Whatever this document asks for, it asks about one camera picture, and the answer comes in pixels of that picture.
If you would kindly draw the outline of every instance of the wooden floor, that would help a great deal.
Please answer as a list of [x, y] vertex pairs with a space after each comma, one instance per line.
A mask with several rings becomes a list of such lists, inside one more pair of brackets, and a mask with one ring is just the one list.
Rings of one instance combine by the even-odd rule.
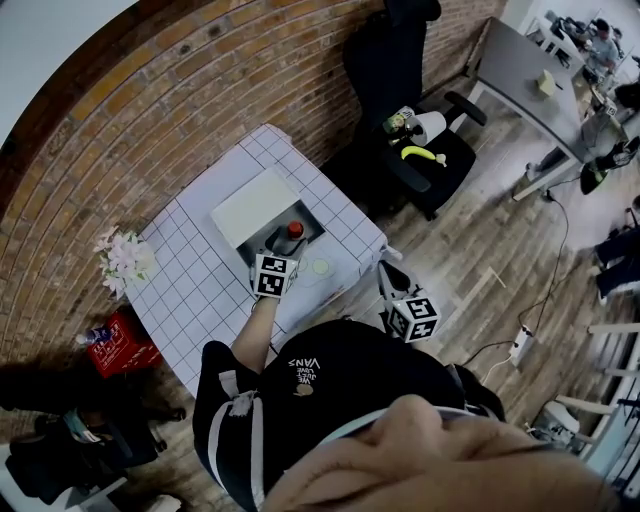
[[[478, 153], [471, 174], [431, 223], [412, 205], [380, 221], [390, 244], [443, 310], [442, 329], [420, 348], [443, 362], [461, 363], [479, 347], [511, 340], [518, 331], [518, 313], [543, 298], [549, 287], [565, 221], [557, 204], [532, 195], [515, 203], [510, 189], [525, 163], [539, 160], [550, 149], [515, 115], [486, 99], [490, 124], [482, 130], [464, 125], [461, 134]], [[614, 225], [624, 222], [624, 208], [640, 191], [636, 163], [613, 173], [588, 197], [577, 183], [553, 189], [566, 208], [570, 230], [562, 252], [557, 280], [571, 275], [555, 290], [536, 331], [536, 342], [521, 368], [497, 368], [488, 386], [502, 398], [510, 422], [531, 422], [544, 403], [557, 393], [598, 399], [609, 381], [596, 366], [603, 347], [586, 332], [589, 324], [629, 321], [632, 300], [619, 296], [601, 306], [593, 278], [588, 275], [591, 248], [603, 241]], [[321, 313], [316, 322], [350, 313], [379, 325], [381, 310], [373, 276], [365, 278]], [[540, 309], [524, 316], [534, 329]], [[490, 348], [470, 368], [483, 376], [507, 358], [507, 346]], [[193, 400], [168, 371], [162, 390], [176, 405]], [[152, 493], [184, 498], [189, 510], [235, 510], [201, 469], [192, 449], [189, 422], [162, 431], [170, 450], [158, 461], [131, 472], [131, 484], [117, 493], [122, 510], [135, 510]]]

